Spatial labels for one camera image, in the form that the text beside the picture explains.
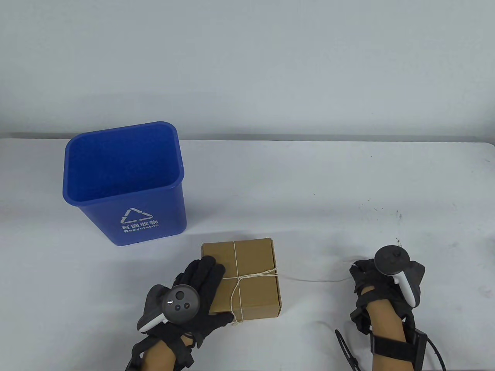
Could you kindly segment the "person's right hand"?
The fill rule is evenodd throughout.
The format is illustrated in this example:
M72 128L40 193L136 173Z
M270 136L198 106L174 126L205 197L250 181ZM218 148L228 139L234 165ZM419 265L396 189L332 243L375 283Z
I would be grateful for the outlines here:
M391 276L380 273L373 259L355 261L350 267L355 282L354 292L357 294L357 308L351 312L350 318L359 332L368 335L371 332L371 320L367 305L377 300L388 300L395 313L405 321L407 330L416 329L415 319L410 306L400 287Z

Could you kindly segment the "person's left hand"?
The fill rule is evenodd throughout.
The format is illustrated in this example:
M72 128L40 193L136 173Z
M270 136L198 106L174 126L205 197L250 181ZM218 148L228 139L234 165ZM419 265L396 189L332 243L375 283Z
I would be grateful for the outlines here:
M175 278L173 287L185 284L196 290L200 301L196 315L183 324L160 323L145 332L143 327L163 313L164 299L170 291L170 288L156 284L146 296L143 315L138 320L137 330L157 337L167 345L184 335L190 335L196 347L200 348L208 335L234 320L234 315L229 311L210 314L212 303L225 272L224 265L217 263L215 258L209 255L189 263L185 271Z

